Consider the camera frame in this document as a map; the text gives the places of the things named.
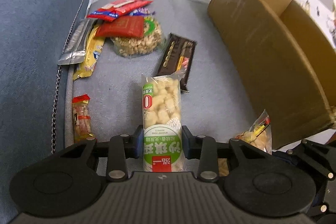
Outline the green label rice crispy bar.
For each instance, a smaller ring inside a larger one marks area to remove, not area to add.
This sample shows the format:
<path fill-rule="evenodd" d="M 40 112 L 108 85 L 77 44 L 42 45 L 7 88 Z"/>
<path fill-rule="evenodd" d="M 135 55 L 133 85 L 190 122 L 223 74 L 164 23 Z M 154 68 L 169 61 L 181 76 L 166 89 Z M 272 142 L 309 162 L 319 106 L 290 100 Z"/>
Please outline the green label rice crispy bar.
<path fill-rule="evenodd" d="M 148 172 L 180 172 L 182 144 L 180 75 L 142 78 L 143 167 Z"/>

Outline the clear yellow snack packet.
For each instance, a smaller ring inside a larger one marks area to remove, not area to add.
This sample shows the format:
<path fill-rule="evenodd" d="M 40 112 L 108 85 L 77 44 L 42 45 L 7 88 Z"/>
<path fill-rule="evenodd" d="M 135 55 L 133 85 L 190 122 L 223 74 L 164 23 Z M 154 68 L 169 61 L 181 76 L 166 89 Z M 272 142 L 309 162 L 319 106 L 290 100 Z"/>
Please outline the clear yellow snack packet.
<path fill-rule="evenodd" d="M 234 137 L 234 140 L 242 140 L 246 143 L 272 154 L 272 131 L 270 117 L 266 110 L 254 121 L 249 130 Z"/>

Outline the small red gold candy packet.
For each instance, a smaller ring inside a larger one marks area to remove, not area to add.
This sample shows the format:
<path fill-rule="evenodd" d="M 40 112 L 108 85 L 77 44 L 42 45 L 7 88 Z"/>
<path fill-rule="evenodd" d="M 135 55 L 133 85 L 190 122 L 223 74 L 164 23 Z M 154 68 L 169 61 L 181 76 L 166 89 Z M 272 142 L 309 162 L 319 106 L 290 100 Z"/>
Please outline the small red gold candy packet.
<path fill-rule="evenodd" d="M 86 138 L 95 138 L 91 129 L 91 116 L 88 109 L 89 101 L 88 94 L 72 99 L 72 123 L 75 143 Z"/>

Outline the dark brown chocolate bar packet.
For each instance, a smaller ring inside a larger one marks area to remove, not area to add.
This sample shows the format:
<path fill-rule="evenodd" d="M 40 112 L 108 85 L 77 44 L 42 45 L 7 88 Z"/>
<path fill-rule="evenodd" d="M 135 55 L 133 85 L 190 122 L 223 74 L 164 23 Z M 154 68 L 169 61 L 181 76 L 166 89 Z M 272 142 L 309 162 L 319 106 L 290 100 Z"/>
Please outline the dark brown chocolate bar packet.
<path fill-rule="evenodd" d="M 178 73 L 182 92 L 188 93 L 187 83 L 193 62 L 197 42 L 176 34 L 169 34 L 163 58 L 159 65 L 157 76 Z"/>

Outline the round peanut brittle snack packet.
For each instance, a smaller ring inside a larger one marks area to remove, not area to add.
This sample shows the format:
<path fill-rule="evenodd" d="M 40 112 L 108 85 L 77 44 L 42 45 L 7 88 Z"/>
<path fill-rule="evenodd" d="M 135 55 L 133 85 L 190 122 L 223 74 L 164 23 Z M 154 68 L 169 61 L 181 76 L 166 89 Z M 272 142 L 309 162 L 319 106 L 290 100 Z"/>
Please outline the round peanut brittle snack packet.
<path fill-rule="evenodd" d="M 161 25 L 153 16 L 145 16 L 142 38 L 110 38 L 114 51 L 122 57 L 137 57 L 162 50 L 166 39 Z"/>

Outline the yellow cartoon snack packet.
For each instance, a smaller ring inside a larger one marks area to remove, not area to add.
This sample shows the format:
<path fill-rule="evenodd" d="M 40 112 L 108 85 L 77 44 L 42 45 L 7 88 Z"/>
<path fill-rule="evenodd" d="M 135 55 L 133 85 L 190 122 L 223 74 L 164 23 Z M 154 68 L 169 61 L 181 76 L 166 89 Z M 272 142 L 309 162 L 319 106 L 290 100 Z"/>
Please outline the yellow cartoon snack packet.
<path fill-rule="evenodd" d="M 75 68 L 72 79 L 83 79 L 92 76 L 97 60 L 102 52 L 105 39 L 101 37 L 95 37 L 98 28 L 101 23 L 95 24 L 89 33 L 87 38 L 86 53 L 84 61 L 79 63 Z"/>

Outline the silver foil snack bar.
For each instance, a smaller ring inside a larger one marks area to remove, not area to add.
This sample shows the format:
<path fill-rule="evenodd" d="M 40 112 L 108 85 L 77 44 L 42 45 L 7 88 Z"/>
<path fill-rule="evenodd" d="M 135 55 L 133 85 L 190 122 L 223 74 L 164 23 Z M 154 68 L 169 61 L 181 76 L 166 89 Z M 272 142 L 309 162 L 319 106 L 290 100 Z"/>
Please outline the silver foil snack bar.
<path fill-rule="evenodd" d="M 86 56 L 88 36 L 96 20 L 82 19 L 72 33 L 64 52 L 60 55 L 58 65 L 72 65 L 82 63 Z"/>

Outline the red square snack packet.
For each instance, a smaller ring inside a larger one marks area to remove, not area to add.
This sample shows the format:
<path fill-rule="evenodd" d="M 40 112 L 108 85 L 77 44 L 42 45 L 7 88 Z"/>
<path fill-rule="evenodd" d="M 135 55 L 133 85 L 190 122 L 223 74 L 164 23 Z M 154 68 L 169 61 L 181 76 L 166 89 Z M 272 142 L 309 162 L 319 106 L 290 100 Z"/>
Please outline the red square snack packet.
<path fill-rule="evenodd" d="M 122 16 L 112 22 L 104 21 L 97 29 L 97 38 L 141 38 L 144 32 L 143 16 Z"/>

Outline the red spicy strip snack packet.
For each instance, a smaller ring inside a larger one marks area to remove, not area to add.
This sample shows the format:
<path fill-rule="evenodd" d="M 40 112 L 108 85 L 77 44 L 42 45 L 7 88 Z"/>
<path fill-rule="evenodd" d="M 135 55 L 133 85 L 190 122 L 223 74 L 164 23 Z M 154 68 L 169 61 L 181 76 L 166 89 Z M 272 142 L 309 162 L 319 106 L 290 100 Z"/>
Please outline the red spicy strip snack packet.
<path fill-rule="evenodd" d="M 135 9 L 145 7 L 151 4 L 150 0 L 118 0 L 89 13 L 86 18 L 101 19 L 112 22 L 120 16 L 129 14 Z"/>

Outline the purple candy bar packet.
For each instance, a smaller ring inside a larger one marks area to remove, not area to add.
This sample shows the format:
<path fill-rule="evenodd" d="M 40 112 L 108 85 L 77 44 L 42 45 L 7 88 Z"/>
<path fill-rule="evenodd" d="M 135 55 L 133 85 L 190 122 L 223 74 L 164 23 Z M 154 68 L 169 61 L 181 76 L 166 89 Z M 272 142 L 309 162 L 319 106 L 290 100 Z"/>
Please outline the purple candy bar packet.
<path fill-rule="evenodd" d="M 129 16 L 152 16 L 155 14 L 155 11 L 150 11 L 145 7 L 137 8 L 129 13 Z"/>

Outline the grey deer print sofa cover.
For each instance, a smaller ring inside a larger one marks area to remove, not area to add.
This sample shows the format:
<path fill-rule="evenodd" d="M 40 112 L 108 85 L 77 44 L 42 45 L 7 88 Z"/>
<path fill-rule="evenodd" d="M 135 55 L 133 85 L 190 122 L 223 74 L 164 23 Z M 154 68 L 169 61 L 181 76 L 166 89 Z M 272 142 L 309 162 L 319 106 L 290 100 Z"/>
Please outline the grey deer print sofa cover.
<path fill-rule="evenodd" d="M 114 0 L 89 0 L 93 11 Z M 258 113 L 252 108 L 239 74 L 207 15 L 210 0 L 151 0 L 165 36 L 169 33 L 197 42 L 188 82 L 182 96 L 182 122 L 194 134 L 225 142 L 248 129 Z M 331 30 L 331 0 L 295 0 Z M 141 75 L 153 75 L 162 51 L 140 57 L 122 57 L 105 42 L 90 77 L 67 81 L 67 95 L 88 93 L 91 125 L 99 141 L 133 131 L 141 122 Z"/>

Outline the brown cardboard box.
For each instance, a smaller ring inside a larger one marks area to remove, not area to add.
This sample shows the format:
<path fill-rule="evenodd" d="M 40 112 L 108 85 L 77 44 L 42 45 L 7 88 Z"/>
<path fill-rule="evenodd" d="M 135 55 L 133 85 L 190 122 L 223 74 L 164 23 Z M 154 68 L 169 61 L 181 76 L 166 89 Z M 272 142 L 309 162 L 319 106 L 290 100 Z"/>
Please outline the brown cardboard box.
<path fill-rule="evenodd" d="M 295 0 L 211 0 L 208 13 L 273 148 L 335 127 L 335 50 Z"/>

